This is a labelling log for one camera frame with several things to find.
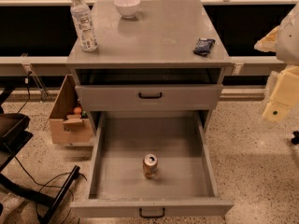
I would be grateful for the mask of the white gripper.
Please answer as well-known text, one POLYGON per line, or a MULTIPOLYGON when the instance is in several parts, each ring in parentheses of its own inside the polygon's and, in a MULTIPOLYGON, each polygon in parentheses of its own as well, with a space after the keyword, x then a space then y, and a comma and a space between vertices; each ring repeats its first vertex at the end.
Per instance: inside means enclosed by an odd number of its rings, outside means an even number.
MULTIPOLYGON (((258 40, 254 48, 261 52, 275 52, 279 26, 258 40)), ((290 109, 299 104, 299 67, 287 65, 281 72, 272 71, 267 79, 262 118, 270 122, 282 121, 290 109)))

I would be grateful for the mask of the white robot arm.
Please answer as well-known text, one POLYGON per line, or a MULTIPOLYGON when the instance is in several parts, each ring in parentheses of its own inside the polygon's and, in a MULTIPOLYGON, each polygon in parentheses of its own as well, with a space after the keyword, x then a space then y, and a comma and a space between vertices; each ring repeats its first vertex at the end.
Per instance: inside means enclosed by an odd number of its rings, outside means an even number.
POLYGON ((271 88, 262 117, 270 122, 283 120, 299 104, 299 4, 288 13, 280 25, 258 40, 254 48, 273 51, 286 64, 276 78, 270 78, 271 88))

